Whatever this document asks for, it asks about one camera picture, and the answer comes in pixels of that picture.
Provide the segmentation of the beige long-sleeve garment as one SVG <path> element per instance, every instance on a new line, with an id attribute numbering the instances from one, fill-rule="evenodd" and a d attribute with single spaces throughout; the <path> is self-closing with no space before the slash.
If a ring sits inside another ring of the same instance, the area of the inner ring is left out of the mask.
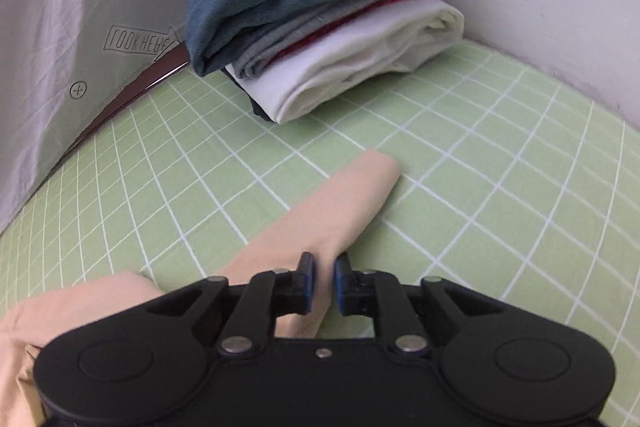
<path id="1" fill-rule="evenodd" d="M 274 221 L 250 243 L 232 239 L 206 220 L 195 239 L 175 241 L 140 265 L 143 239 L 119 239 L 114 251 L 75 243 L 52 259 L 24 251 L 29 263 L 13 279 L 18 301 L 1 319 L 1 422 L 38 426 L 44 420 L 32 369 L 40 350 L 75 327 L 140 305 L 169 291 L 221 274 L 243 284 L 262 271 L 292 269 L 305 251 L 314 255 L 316 283 L 311 311 L 279 320 L 284 337 L 318 333 L 332 301 L 333 263 L 373 221 L 400 178 L 398 162 L 367 150 L 332 174 L 317 191 Z"/>

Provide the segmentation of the folded black garment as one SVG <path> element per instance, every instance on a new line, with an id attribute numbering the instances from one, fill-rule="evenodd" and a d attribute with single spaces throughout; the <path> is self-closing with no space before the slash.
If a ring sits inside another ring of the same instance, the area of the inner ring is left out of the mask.
<path id="1" fill-rule="evenodd" d="M 258 118 L 262 119 L 263 121 L 272 122 L 272 120 L 269 117 L 269 115 L 262 109 L 262 106 L 260 106 L 254 100 L 254 98 L 252 98 L 246 92 L 246 90 L 238 83 L 238 80 L 236 80 L 234 78 L 234 76 L 231 74 L 231 72 L 229 72 L 228 69 L 226 69 L 226 68 L 223 68 L 222 72 L 224 73 L 224 75 L 226 75 L 232 81 L 232 83 L 235 85 L 235 87 L 237 87 L 243 94 L 246 95 L 246 97 L 248 98 L 248 101 L 250 102 L 250 108 L 252 109 L 253 114 L 255 116 L 257 116 Z"/>

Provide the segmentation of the green checkered bed sheet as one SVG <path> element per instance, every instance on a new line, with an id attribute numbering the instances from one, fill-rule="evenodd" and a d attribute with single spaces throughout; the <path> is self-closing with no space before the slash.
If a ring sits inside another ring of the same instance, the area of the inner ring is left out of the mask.
<path id="1" fill-rule="evenodd" d="M 603 416 L 639 421 L 639 133 L 541 72 L 472 42 L 276 126 L 223 75 L 185 69 L 96 132 L 1 237 L 1 304 L 24 251 L 143 239 L 140 265 L 206 220 L 246 244 L 362 150 L 402 176 L 350 248 L 358 269 L 440 275 L 598 338 Z"/>

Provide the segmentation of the folded white garment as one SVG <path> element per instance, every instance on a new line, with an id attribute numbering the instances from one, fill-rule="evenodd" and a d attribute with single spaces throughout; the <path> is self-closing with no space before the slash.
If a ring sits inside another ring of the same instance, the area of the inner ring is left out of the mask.
<path id="1" fill-rule="evenodd" d="M 397 0 L 280 58 L 255 79 L 226 69 L 276 124 L 386 72 L 415 72 L 459 42 L 464 16 L 442 0 Z"/>

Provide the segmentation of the folded grey garment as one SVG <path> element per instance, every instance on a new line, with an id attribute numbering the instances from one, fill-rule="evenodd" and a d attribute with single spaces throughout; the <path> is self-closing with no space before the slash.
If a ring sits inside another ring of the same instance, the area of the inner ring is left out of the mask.
<path id="1" fill-rule="evenodd" d="M 256 78 L 274 61 L 394 0 L 338 0 L 262 30 L 231 66 L 242 79 Z"/>

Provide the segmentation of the grey printed backdrop sheet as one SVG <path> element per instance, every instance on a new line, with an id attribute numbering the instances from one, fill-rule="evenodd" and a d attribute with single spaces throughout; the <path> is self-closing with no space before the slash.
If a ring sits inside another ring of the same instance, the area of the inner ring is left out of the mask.
<path id="1" fill-rule="evenodd" d="M 1 0 L 1 221 L 184 34 L 184 0 Z"/>

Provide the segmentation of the dark wooden bed frame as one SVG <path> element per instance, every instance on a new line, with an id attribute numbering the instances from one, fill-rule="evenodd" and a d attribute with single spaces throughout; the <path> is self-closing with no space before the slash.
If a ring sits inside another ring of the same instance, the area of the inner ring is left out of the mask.
<path id="1" fill-rule="evenodd" d="M 132 80 L 128 86 L 122 89 L 122 92 L 120 92 L 113 101 L 104 107 L 102 112 L 90 122 L 89 126 L 78 135 L 74 143 L 66 150 L 61 161 L 66 161 L 66 158 L 70 156 L 82 142 L 86 141 L 89 136 L 98 131 L 107 121 L 115 117 L 128 105 L 137 101 L 138 98 L 141 98 L 142 95 L 162 83 L 168 77 L 179 72 L 183 67 L 188 66 L 189 63 L 189 53 L 183 43 L 177 44 L 164 53 L 135 80 Z"/>

